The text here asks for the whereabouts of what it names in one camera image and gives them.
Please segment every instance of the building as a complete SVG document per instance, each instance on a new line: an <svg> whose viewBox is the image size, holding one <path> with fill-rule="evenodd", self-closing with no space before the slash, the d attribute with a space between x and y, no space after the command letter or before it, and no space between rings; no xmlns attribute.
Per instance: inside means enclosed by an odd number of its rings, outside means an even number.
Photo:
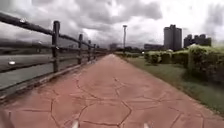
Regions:
<svg viewBox="0 0 224 128"><path fill-rule="evenodd" d="M182 49L182 29L176 25L164 28L164 48L178 51Z"/></svg>
<svg viewBox="0 0 224 128"><path fill-rule="evenodd" d="M162 50L164 50L164 46L159 45L159 44L144 44L144 50L146 50L146 51L162 51Z"/></svg>
<svg viewBox="0 0 224 128"><path fill-rule="evenodd" d="M197 44L201 46L211 46L212 39L207 38L205 34L201 34L200 36L195 35L194 38L192 38L192 35L188 35L184 38L184 48L187 48L192 44Z"/></svg>
<svg viewBox="0 0 224 128"><path fill-rule="evenodd" d="M193 44L193 38L192 35L187 35L187 37L184 38L184 48L187 48L188 46Z"/></svg>

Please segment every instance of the grass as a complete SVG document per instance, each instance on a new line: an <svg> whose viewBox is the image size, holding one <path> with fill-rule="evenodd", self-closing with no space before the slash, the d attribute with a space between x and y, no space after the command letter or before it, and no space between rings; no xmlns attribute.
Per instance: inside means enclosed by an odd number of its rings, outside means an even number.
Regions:
<svg viewBox="0 0 224 128"><path fill-rule="evenodd" d="M127 61L170 83L224 117L224 88L188 75L186 69L181 66L172 64L149 65L146 64L144 58L128 58Z"/></svg>

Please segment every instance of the sky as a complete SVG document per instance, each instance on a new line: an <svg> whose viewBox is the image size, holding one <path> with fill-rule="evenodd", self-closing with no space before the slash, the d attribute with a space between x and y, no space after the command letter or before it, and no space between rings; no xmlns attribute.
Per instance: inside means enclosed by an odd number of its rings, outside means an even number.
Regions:
<svg viewBox="0 0 224 128"><path fill-rule="evenodd" d="M207 34L224 45L223 0L0 0L0 11L60 32L107 45L121 43L123 25L127 45L163 44L163 28L176 24L187 34ZM0 23L0 37L50 40L43 34Z"/></svg>

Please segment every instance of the brick pavement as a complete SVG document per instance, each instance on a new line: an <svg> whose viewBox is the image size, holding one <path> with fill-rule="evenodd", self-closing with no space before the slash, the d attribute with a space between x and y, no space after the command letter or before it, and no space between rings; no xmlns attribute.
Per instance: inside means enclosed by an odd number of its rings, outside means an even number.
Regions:
<svg viewBox="0 0 224 128"><path fill-rule="evenodd" d="M6 105L16 128L223 128L184 93L114 55Z"/></svg>

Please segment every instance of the fence post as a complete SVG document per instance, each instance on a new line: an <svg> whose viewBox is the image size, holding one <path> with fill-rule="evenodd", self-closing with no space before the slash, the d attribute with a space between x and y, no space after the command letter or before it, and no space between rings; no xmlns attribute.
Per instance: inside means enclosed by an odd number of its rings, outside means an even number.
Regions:
<svg viewBox="0 0 224 128"><path fill-rule="evenodd" d="M78 45L78 47L79 47L79 52L78 52L78 56L79 56L79 58L78 58L78 64L82 64L82 42L83 41L83 35L82 34L79 34L79 45Z"/></svg>
<svg viewBox="0 0 224 128"><path fill-rule="evenodd" d="M96 44L93 45L93 59L96 59Z"/></svg>
<svg viewBox="0 0 224 128"><path fill-rule="evenodd" d="M88 61L91 60L91 40L89 40L89 46L88 46Z"/></svg>
<svg viewBox="0 0 224 128"><path fill-rule="evenodd" d="M58 72L58 39L59 39L60 22L54 21L53 25L53 35L52 35L52 57L53 57L53 71Z"/></svg>

